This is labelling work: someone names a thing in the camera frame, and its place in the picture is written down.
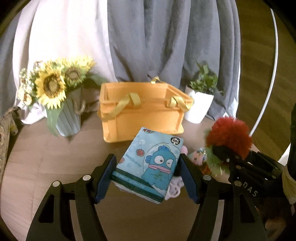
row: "white flower pot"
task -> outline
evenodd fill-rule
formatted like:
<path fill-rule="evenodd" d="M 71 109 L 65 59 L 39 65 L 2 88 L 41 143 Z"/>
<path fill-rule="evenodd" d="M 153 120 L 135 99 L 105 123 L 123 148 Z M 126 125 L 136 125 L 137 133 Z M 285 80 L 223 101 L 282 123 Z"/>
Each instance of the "white flower pot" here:
<path fill-rule="evenodd" d="M 191 123 L 201 123 L 211 106 L 214 96 L 195 92 L 188 86 L 186 86 L 185 93 L 194 99 L 194 104 L 189 111 L 185 112 L 184 118 Z"/>

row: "cartoon fish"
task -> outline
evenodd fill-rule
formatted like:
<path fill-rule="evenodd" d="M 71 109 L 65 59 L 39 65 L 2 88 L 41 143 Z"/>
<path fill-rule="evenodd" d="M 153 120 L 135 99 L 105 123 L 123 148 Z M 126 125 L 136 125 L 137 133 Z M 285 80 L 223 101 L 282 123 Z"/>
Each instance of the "cartoon fish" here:
<path fill-rule="evenodd" d="M 158 147 L 152 156 L 146 157 L 148 168 L 141 176 L 150 185 L 166 190 L 172 179 L 173 172 L 177 165 L 177 158 L 166 145 Z"/>

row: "orange basket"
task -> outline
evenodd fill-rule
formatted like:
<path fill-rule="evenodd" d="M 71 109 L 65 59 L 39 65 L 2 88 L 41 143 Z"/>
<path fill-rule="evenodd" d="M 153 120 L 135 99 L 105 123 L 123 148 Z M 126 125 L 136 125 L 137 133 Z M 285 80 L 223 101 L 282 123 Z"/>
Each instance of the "orange basket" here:
<path fill-rule="evenodd" d="M 177 135 L 184 132 L 184 112 L 193 99 L 167 83 L 104 83 L 100 109 L 104 140 L 133 140 L 141 127 Z"/>

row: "sunflower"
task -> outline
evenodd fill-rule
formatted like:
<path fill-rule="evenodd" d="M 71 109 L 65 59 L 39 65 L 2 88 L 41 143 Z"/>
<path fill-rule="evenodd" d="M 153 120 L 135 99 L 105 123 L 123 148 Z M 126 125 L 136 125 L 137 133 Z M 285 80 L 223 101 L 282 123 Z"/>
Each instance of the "sunflower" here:
<path fill-rule="evenodd" d="M 56 68 L 46 68 L 39 72 L 39 78 L 36 79 L 37 98 L 42 105 L 47 108 L 61 107 L 61 101 L 66 98 L 65 81 L 61 70 Z"/>
<path fill-rule="evenodd" d="M 85 71 L 75 65 L 66 68 L 65 80 L 67 85 L 69 85 L 69 87 L 76 87 L 85 79 L 85 74 Z"/>
<path fill-rule="evenodd" d="M 76 63 L 78 63 L 80 66 L 83 66 L 89 71 L 96 62 L 90 57 L 90 56 L 84 56 L 82 58 L 75 59 Z"/>

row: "gray fabric drape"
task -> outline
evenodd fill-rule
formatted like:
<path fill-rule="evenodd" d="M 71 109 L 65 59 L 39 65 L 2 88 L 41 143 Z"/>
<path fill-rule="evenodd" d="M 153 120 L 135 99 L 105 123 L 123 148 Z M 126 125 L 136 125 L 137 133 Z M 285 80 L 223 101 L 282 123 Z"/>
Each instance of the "gray fabric drape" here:
<path fill-rule="evenodd" d="M 13 106 L 16 87 L 12 72 L 12 49 L 20 13 L 0 38 L 0 117 Z"/>
<path fill-rule="evenodd" d="M 218 79 L 208 115 L 235 116 L 240 32 L 235 0 L 109 0 L 108 30 L 118 81 L 162 81 L 184 89 L 207 63 Z"/>

